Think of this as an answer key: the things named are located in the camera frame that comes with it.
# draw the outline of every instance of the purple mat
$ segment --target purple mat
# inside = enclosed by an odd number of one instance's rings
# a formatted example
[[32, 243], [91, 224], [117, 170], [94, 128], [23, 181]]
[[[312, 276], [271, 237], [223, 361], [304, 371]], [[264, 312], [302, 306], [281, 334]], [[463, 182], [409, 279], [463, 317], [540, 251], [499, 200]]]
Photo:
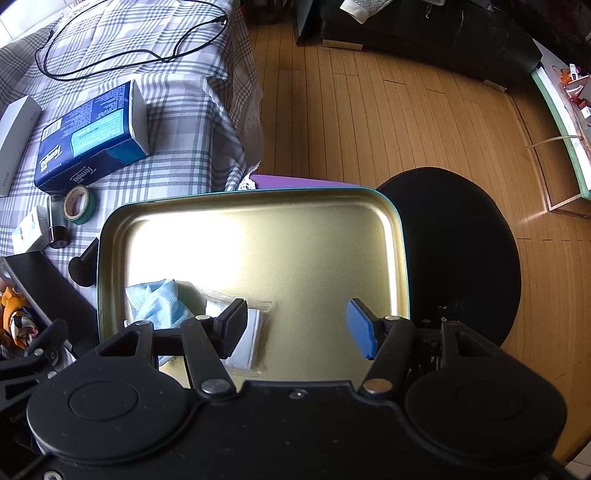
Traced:
[[256, 184], [257, 189], [298, 189], [306, 187], [358, 187], [352, 183], [341, 183], [339, 181], [299, 179], [296, 177], [277, 177], [275, 175], [251, 175], [251, 180]]

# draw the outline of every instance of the wooden floor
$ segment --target wooden floor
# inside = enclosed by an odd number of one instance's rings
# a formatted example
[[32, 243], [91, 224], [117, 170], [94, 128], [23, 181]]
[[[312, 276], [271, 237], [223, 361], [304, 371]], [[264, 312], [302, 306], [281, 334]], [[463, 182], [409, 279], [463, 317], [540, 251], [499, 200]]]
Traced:
[[512, 98], [372, 51], [296, 47], [291, 20], [249, 29], [264, 92], [259, 173], [377, 187], [401, 171], [438, 166], [495, 199], [517, 240], [523, 279], [503, 348], [565, 397], [569, 418], [554, 454], [571, 456], [591, 436], [591, 220], [545, 211], [534, 155], [569, 159], [555, 145], [522, 150], [527, 129], [558, 135], [546, 132], [553, 122], [541, 95], [525, 88]]

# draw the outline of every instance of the orange toy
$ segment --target orange toy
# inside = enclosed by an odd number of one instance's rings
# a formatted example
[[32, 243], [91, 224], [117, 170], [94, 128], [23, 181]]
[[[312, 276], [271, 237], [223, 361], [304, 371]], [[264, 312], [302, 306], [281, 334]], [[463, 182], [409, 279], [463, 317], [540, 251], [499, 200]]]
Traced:
[[[0, 342], [6, 346], [16, 345], [19, 348], [26, 349], [28, 345], [22, 339], [29, 336], [35, 337], [38, 333], [37, 327], [24, 310], [25, 307], [29, 307], [27, 300], [11, 287], [6, 287], [1, 302], [4, 307], [4, 315], [2, 329], [0, 330]], [[15, 325], [15, 317], [20, 317], [22, 326], [17, 327]]]

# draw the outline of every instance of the tempo tissue box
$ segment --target tempo tissue box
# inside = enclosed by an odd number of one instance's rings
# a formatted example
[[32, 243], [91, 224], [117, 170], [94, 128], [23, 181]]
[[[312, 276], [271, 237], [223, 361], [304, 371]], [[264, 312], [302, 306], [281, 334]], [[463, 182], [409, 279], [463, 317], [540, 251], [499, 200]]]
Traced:
[[35, 187], [63, 193], [88, 185], [149, 153], [144, 99], [134, 80], [80, 105], [45, 127]]

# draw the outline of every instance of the metal tray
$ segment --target metal tray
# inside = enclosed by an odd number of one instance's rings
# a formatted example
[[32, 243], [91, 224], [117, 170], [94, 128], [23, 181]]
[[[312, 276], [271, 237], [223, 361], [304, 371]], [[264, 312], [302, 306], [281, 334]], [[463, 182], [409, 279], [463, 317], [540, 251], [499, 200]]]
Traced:
[[[132, 320], [125, 287], [138, 283], [172, 278], [196, 290], [272, 302], [259, 371], [245, 378], [357, 385], [369, 362], [347, 330], [348, 300], [360, 298], [380, 316], [409, 314], [398, 213], [364, 188], [255, 190], [124, 205], [103, 227], [98, 271], [102, 340]], [[180, 297], [202, 313], [199, 302]], [[181, 361], [162, 370], [187, 384]]]

